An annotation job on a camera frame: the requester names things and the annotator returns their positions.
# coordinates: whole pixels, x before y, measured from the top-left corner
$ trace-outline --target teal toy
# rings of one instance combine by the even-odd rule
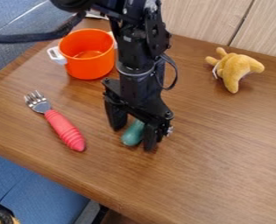
[[[145,124],[136,120],[121,137],[123,144],[127,146],[138,145],[143,140]]]

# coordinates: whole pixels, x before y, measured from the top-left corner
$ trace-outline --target silver fork tines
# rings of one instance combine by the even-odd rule
[[[25,102],[28,107],[39,113],[43,113],[51,108],[47,98],[45,98],[45,96],[38,90],[25,95]]]

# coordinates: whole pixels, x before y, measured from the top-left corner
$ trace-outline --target orange bowl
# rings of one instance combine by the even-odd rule
[[[115,65],[114,39],[97,29],[71,32],[59,43],[67,59],[67,72],[77,79],[94,80],[108,74]]]

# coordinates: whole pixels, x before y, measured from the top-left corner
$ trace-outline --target plush toy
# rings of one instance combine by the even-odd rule
[[[216,48],[216,52],[221,56],[221,59],[207,57],[205,60],[214,66],[213,74],[216,77],[223,79],[225,87],[232,93],[238,92],[238,83],[247,74],[262,73],[265,67],[255,59],[236,53],[226,53],[222,47]]]

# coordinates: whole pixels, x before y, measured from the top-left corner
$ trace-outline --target wooden table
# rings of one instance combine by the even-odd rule
[[[109,29],[104,21],[85,26]],[[173,37],[168,54],[180,81],[163,98],[175,131],[146,153],[124,147],[123,131],[110,128],[101,82],[70,78],[48,59],[48,47],[0,72],[0,155],[140,223],[276,223],[276,58],[226,47],[266,66],[230,94],[204,63],[216,45]],[[25,106],[23,95],[34,89],[80,128],[86,152],[69,150]]]

